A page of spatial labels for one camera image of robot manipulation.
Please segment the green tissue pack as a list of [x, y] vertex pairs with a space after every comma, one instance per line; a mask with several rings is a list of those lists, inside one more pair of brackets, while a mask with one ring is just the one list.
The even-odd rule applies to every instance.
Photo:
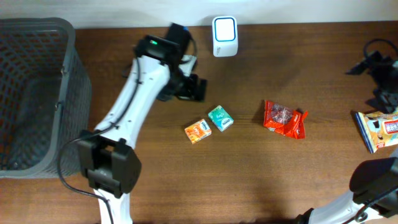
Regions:
[[211, 110], [208, 113], [208, 117], [221, 132], [225, 131], [234, 123], [234, 119], [221, 105]]

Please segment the orange tissue pack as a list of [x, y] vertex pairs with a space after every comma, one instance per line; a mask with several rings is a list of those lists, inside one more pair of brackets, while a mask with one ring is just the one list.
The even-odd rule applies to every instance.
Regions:
[[184, 131], [192, 144], [195, 144], [212, 134], [210, 126], [204, 119], [193, 123], [185, 128]]

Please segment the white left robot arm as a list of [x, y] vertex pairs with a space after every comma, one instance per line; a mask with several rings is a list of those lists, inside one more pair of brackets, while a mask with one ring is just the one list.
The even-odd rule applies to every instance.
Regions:
[[93, 189], [90, 195], [99, 201], [102, 223], [132, 223], [130, 193], [142, 169], [134, 148], [154, 101], [205, 99], [206, 80], [193, 73], [197, 55], [186, 53], [194, 44], [189, 30], [175, 23], [165, 37], [141, 39], [114, 105], [93, 132], [81, 132], [81, 174]]

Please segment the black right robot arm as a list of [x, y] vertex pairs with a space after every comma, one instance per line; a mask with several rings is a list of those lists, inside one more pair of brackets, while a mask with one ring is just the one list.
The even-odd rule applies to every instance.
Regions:
[[[377, 83], [374, 94], [381, 112], [356, 113], [361, 134], [371, 152], [397, 142], [397, 61], [378, 51], [364, 54], [364, 60], [350, 75], [369, 70]], [[364, 223], [397, 215], [397, 155], [362, 162], [354, 171], [349, 190], [328, 205], [311, 208], [294, 223]]]

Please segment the yellow snack bag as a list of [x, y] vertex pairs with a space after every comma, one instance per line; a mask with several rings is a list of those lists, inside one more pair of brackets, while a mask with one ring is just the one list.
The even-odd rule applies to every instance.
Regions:
[[397, 145], [397, 110], [389, 114], [358, 112], [354, 117], [371, 154], [380, 148]]

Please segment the red candy bag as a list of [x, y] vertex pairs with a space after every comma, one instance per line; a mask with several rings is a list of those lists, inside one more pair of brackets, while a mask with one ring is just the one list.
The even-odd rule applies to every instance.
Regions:
[[305, 139], [304, 120], [308, 112], [301, 113], [286, 106], [265, 101], [264, 124], [268, 130], [293, 139]]

